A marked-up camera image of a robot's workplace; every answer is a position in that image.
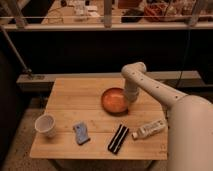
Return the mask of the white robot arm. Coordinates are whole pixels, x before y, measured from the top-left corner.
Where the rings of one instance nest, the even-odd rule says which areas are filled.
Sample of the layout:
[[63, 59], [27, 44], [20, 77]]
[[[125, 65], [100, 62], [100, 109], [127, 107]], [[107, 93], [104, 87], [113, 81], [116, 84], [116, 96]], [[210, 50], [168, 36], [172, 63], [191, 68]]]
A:
[[143, 62], [123, 66], [124, 93], [134, 102], [141, 88], [167, 108], [167, 171], [213, 171], [213, 104], [158, 82], [145, 72]]

